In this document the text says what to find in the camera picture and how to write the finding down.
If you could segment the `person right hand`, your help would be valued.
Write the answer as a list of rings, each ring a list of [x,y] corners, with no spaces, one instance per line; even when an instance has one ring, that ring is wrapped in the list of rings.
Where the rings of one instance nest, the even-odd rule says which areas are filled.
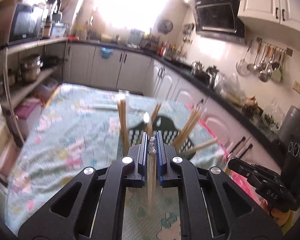
[[[275,220],[276,224],[279,225],[282,228],[285,229],[290,229],[293,225],[293,211],[288,211],[286,213],[280,211],[277,208],[270,208],[270,205],[268,202],[264,199],[261,201],[261,207],[266,211],[266,213],[270,216],[273,217],[273,220]]]

